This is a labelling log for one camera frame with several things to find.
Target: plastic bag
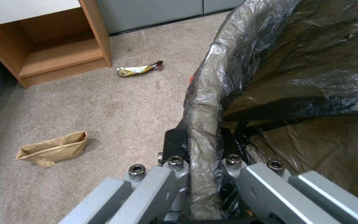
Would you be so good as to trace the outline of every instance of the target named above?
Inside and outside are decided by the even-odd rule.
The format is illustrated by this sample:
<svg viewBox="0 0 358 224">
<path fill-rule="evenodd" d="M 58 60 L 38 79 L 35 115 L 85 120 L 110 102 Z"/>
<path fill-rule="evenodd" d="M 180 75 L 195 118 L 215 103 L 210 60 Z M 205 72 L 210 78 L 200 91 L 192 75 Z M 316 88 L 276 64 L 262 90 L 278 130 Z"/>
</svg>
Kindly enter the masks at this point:
<svg viewBox="0 0 358 224">
<path fill-rule="evenodd" d="M 358 1 L 298 3 L 244 1 L 194 75 L 183 115 L 194 219 L 225 217 L 218 195 L 226 176 L 219 157 L 225 109 L 225 120 L 245 124 L 358 115 Z"/>
</svg>

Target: black garbage bag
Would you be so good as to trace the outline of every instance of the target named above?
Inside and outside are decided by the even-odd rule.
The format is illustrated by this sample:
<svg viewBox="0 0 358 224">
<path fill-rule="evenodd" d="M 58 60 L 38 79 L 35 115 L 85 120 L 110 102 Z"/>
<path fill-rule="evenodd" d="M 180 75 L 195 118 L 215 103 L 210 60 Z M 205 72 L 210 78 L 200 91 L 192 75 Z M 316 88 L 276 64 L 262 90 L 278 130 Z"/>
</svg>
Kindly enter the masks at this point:
<svg viewBox="0 0 358 224">
<path fill-rule="evenodd" d="M 223 121 L 249 163 L 316 170 L 358 196 L 358 0 L 244 1 L 219 28 L 184 108 L 194 219 L 233 214 L 219 197 Z"/>
</svg>

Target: litter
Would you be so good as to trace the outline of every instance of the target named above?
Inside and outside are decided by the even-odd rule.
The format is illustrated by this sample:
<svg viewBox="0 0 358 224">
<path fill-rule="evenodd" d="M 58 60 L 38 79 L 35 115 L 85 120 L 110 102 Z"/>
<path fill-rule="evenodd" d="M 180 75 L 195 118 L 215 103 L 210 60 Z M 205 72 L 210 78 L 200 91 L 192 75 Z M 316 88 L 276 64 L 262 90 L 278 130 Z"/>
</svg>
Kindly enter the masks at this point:
<svg viewBox="0 0 358 224">
<path fill-rule="evenodd" d="M 145 74 L 146 72 L 153 70 L 153 69 L 160 71 L 162 69 L 162 61 L 157 61 L 154 64 L 144 65 L 144 66 L 140 66 L 140 67 L 117 68 L 117 74 L 121 77 L 128 77 L 128 76 L 132 76 L 132 75 Z"/>
</svg>

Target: brown paper bag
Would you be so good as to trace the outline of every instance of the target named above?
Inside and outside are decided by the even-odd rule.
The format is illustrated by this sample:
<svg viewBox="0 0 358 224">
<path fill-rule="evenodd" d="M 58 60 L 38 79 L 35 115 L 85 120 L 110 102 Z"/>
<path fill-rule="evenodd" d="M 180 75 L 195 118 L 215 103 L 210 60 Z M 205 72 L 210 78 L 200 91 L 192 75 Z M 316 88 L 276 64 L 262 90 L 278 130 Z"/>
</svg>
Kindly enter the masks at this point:
<svg viewBox="0 0 358 224">
<path fill-rule="evenodd" d="M 85 131 L 75 132 L 62 138 L 20 147 L 16 160 L 31 161 L 41 167 L 51 167 L 56 161 L 71 159 L 84 152 L 87 140 Z"/>
</svg>

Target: hex socket screw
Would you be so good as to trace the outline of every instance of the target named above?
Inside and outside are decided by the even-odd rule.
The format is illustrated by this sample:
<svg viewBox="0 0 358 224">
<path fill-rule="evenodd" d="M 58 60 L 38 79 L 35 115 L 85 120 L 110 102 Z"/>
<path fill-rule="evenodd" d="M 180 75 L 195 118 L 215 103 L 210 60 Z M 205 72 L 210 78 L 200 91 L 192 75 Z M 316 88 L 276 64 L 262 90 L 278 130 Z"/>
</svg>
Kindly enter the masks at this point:
<svg viewBox="0 0 358 224">
<path fill-rule="evenodd" d="M 226 157 L 226 165 L 229 169 L 240 169 L 242 159 L 239 155 L 230 154 Z"/>
<path fill-rule="evenodd" d="M 159 152 L 157 155 L 158 164 L 162 164 L 162 152 Z"/>
<path fill-rule="evenodd" d="M 131 180 L 142 180 L 146 176 L 146 168 L 141 164 L 135 164 L 128 170 Z"/>
<path fill-rule="evenodd" d="M 282 176 L 284 174 L 285 166 L 282 162 L 278 160 L 270 160 L 269 162 L 267 162 L 267 167 L 269 167 L 279 176 Z"/>
<path fill-rule="evenodd" d="M 168 167 L 173 170 L 183 169 L 183 158 L 182 156 L 174 155 L 168 158 Z"/>
</svg>

